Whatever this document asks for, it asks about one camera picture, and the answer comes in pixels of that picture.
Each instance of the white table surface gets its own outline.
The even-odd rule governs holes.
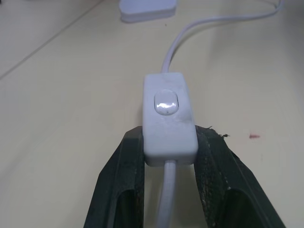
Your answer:
[[[215,15],[273,10],[257,0],[180,0],[169,19],[124,24],[105,0],[0,80],[0,227],[80,228],[99,172],[142,124],[143,77],[159,72],[177,33]],[[187,36],[182,72],[196,124],[229,134],[287,227],[304,226],[304,4],[259,21]],[[249,135],[259,134],[259,139]],[[145,227],[162,170],[146,169]],[[205,227],[191,167],[178,170],[172,227]]]

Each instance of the power cord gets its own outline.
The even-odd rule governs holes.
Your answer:
[[[283,7],[284,0],[279,0],[278,5],[275,10],[270,13],[259,14],[259,15],[244,15],[244,16],[224,16],[224,17],[213,17],[207,19],[200,19],[195,22],[188,24],[183,30],[178,34],[173,43],[171,44],[167,55],[163,61],[161,72],[168,73],[169,66],[171,63],[172,55],[182,38],[182,36],[191,28],[211,22],[219,21],[245,21],[245,20],[255,20],[267,18],[275,15]],[[176,161],[166,161],[164,165],[164,180],[162,186],[162,194],[158,208],[157,217],[157,228],[168,228],[170,224],[171,211],[173,207],[174,192],[175,192],[175,176],[176,176]]]

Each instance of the transparent switch button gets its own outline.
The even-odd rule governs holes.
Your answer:
[[[161,115],[172,115],[179,109],[179,102],[175,92],[164,89],[154,96],[154,108]]]

